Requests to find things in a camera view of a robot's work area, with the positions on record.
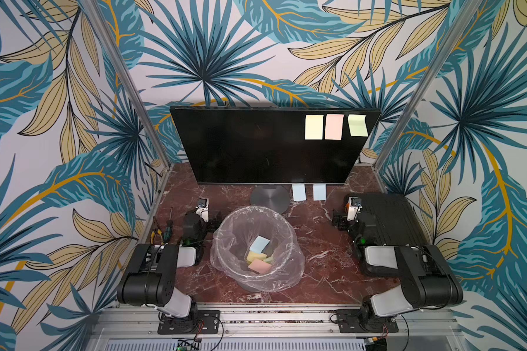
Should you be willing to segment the green sticky note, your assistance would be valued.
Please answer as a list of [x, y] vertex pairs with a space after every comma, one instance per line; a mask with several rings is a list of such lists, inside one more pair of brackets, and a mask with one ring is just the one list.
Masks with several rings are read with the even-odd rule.
[[366, 115], [349, 114], [348, 127], [352, 137], [368, 137], [369, 132], [366, 124]]

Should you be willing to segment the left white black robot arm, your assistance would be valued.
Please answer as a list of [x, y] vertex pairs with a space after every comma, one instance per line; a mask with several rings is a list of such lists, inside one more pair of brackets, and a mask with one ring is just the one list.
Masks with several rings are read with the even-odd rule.
[[117, 287], [117, 301], [153, 308], [165, 318], [197, 320], [196, 302], [175, 287], [177, 270], [201, 262], [206, 236], [215, 232], [222, 220], [221, 213], [209, 217], [196, 209], [186, 213], [178, 244], [137, 245]]

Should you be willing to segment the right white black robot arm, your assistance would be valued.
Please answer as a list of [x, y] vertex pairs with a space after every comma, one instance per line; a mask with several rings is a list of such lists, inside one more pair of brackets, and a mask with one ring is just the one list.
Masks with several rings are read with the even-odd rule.
[[463, 289], [438, 247], [375, 245], [365, 234], [376, 223], [354, 207], [332, 212], [332, 225], [348, 233], [364, 274], [396, 278], [399, 284], [362, 301], [360, 317], [388, 319], [420, 309], [443, 309], [463, 302]]

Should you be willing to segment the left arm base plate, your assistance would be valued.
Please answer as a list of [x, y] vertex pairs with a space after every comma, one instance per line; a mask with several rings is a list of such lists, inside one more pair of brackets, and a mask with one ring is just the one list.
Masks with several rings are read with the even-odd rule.
[[219, 310], [199, 310], [191, 312], [188, 317], [159, 316], [159, 335], [216, 335], [220, 331]]

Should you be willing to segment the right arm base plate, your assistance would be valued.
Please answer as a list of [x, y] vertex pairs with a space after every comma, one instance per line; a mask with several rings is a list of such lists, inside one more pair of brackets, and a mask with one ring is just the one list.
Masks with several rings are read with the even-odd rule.
[[341, 333], [380, 334], [399, 332], [394, 317], [378, 317], [361, 309], [339, 309], [335, 321]]

